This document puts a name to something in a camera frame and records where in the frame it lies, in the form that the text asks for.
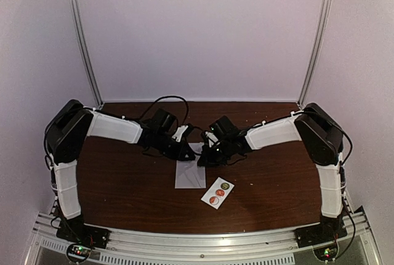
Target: vertical metal post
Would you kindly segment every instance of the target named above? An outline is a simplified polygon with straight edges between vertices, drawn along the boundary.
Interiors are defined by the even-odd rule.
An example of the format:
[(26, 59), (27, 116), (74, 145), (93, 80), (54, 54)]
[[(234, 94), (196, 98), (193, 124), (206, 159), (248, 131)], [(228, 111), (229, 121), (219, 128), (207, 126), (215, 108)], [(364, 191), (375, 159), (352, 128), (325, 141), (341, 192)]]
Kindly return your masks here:
[(331, 1), (332, 0), (323, 0), (321, 3), (320, 17), (318, 22), (318, 29), (316, 31), (315, 42), (313, 43), (313, 49), (309, 60), (307, 75), (305, 76), (304, 85), (302, 86), (301, 95), (298, 101), (298, 104), (301, 107), (304, 106), (305, 98), (310, 87), (313, 72), (315, 71), (316, 64), (318, 62), (321, 45), (323, 43), (324, 30), (327, 26), (328, 15), (331, 8)]
[(70, 0), (71, 4), (71, 12), (73, 14), (74, 26), (76, 30), (76, 36), (78, 39), (79, 50), (81, 51), (82, 61), (85, 66), (87, 79), (90, 84), (90, 88), (92, 89), (95, 102), (97, 106), (103, 104), (103, 100), (100, 95), (99, 87), (97, 86), (97, 82), (93, 73), (92, 63), (90, 61), (89, 53), (87, 51), (85, 35), (82, 28), (82, 20), (81, 14), (79, 11), (78, 0)]

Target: round sticker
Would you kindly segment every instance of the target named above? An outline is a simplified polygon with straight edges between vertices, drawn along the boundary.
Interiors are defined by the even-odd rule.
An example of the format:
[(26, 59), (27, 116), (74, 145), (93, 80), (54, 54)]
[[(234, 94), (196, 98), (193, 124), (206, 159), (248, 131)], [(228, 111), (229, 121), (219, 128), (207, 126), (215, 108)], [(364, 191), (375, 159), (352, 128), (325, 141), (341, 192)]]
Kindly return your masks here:
[(216, 190), (216, 195), (217, 196), (224, 196), (224, 191), (222, 189), (217, 189)]
[(219, 203), (219, 198), (217, 198), (216, 196), (212, 196), (212, 197), (209, 199), (209, 203), (210, 203), (211, 205), (217, 205), (217, 204)]
[(223, 190), (227, 190), (228, 188), (230, 188), (230, 185), (228, 185), (228, 183), (222, 183), (222, 185), (220, 185), (220, 187), (221, 187)]

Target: white panel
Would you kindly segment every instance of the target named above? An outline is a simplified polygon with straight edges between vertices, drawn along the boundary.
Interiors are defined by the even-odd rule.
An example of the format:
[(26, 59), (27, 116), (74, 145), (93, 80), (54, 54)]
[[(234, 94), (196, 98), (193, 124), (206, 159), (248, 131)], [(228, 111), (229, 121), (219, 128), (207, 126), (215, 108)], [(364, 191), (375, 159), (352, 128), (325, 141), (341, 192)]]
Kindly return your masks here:
[(319, 103), (355, 145), (347, 166), (385, 264), (394, 251), (394, 0), (333, 0), (307, 101)]
[(321, 0), (79, 0), (104, 100), (297, 100)]
[(22, 264), (53, 203), (44, 128), (70, 98), (94, 103), (68, 0), (0, 0), (0, 255)]

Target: brown tabletop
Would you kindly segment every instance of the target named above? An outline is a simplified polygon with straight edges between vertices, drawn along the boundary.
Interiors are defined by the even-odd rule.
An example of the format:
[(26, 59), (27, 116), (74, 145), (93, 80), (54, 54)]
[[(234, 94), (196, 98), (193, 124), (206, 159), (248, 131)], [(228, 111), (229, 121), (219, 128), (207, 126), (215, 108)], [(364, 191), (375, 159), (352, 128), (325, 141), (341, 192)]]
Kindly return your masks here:
[[(139, 116), (147, 103), (106, 104), (107, 112)], [(183, 103), (155, 105), (179, 116)], [(294, 103), (190, 102), (187, 122), (204, 129), (227, 115), (239, 127), (286, 116)], [(194, 132), (189, 142), (200, 142)], [(77, 167), (78, 195), (88, 224), (163, 233), (251, 232), (319, 221), (318, 172), (301, 142), (252, 152), (233, 166), (206, 168), (207, 189), (218, 178), (235, 187), (215, 210), (207, 189), (175, 189), (176, 162), (141, 154), (125, 142), (88, 137)]]

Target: wooden table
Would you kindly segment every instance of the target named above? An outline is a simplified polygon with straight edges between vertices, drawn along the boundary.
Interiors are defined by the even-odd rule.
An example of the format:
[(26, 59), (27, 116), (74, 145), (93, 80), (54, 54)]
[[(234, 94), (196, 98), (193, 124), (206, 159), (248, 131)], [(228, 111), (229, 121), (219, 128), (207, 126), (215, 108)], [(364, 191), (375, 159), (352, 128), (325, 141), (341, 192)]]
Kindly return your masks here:
[[(104, 110), (139, 116), (147, 103), (106, 104)], [(181, 102), (155, 108), (179, 116)], [(227, 115), (238, 127), (286, 116), (294, 103), (190, 102), (187, 122), (207, 129)], [(189, 142), (199, 142), (194, 132)], [(207, 189), (175, 189), (175, 161), (141, 154), (125, 142), (89, 137), (77, 167), (79, 201), (88, 224), (162, 233), (227, 233), (277, 229), (319, 221), (318, 172), (301, 142), (252, 152), (233, 166), (206, 169), (207, 188), (222, 177), (232, 193), (215, 210), (200, 198)]]

